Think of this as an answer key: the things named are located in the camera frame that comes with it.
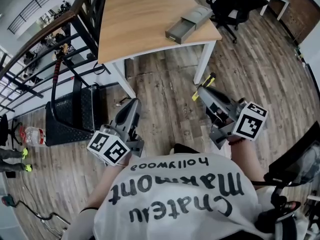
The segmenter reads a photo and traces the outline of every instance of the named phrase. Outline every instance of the yellow shoe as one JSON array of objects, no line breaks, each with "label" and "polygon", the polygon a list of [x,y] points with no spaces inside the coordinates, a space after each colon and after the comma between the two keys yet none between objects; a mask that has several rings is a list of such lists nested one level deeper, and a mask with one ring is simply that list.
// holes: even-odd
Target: yellow shoe
[{"label": "yellow shoe", "polygon": [[31,165],[31,164],[27,164],[27,165],[25,166],[25,170],[26,170],[27,172],[32,172],[32,165]]},{"label": "yellow shoe", "polygon": [[28,155],[29,151],[28,151],[28,148],[25,147],[23,150],[22,150],[22,160],[25,160],[26,159],[26,156]]}]

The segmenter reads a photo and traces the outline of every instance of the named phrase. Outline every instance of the white t-shirt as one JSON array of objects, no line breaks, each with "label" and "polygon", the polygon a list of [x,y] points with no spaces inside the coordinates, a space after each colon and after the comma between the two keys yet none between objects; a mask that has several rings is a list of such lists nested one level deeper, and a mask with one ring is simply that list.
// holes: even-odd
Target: white t-shirt
[{"label": "white t-shirt", "polygon": [[254,225],[261,212],[273,208],[272,192],[272,187],[255,191],[241,169],[221,155],[141,158],[115,178],[98,210],[80,213],[62,240],[92,234],[96,240],[253,237],[248,233],[273,239]]}]

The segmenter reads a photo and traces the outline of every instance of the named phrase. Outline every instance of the plastic bottle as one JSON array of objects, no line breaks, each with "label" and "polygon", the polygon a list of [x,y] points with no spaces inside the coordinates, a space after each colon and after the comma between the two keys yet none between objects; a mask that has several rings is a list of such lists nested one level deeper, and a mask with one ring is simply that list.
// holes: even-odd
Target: plastic bottle
[{"label": "plastic bottle", "polygon": [[46,131],[29,126],[25,129],[25,143],[32,147],[46,147]]}]

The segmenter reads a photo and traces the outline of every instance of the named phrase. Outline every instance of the wooden floor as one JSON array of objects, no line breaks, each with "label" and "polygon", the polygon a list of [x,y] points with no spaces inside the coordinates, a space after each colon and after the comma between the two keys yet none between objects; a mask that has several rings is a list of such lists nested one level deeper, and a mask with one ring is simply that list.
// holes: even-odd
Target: wooden floor
[{"label": "wooden floor", "polygon": [[[197,0],[205,5],[205,0]],[[213,85],[231,98],[246,97],[269,110],[265,129],[255,142],[261,165],[266,169],[286,152],[308,128],[320,119],[320,102],[307,69],[295,58],[294,47],[286,40],[286,32],[268,12],[261,17],[250,13],[239,25],[238,43],[232,43],[228,32],[220,28],[218,41],[205,72],[215,72]],[[218,152],[210,141],[210,121],[200,100],[191,97],[196,86],[193,77],[202,47],[184,47],[142,55],[128,60],[127,76],[137,97],[142,101],[138,133],[145,140],[146,156],[167,155],[175,143],[200,152]],[[104,111],[109,118],[116,113],[125,93],[116,85],[102,91]],[[45,128],[45,110],[40,109],[20,119],[26,126]],[[86,150],[86,142],[55,147],[31,148],[27,163],[32,173],[18,173],[9,179],[10,193],[41,215],[54,211],[71,221],[83,209],[88,195],[102,175],[104,165]],[[229,156],[226,146],[218,152]],[[314,182],[289,189],[290,199],[304,202]],[[30,240],[56,239],[44,225],[23,206],[16,209],[22,228]],[[65,225],[53,219],[48,223],[62,232]]]}]

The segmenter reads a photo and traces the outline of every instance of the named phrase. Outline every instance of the wristband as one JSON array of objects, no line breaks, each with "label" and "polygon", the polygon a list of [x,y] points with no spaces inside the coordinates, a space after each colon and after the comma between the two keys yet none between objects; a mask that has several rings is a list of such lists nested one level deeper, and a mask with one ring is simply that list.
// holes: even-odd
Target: wristband
[{"label": "wristband", "polygon": [[241,142],[243,142],[245,140],[246,140],[246,138],[241,137],[240,139],[238,139],[236,141],[229,142],[229,146],[233,146],[233,145],[239,144],[239,143],[241,143]]}]

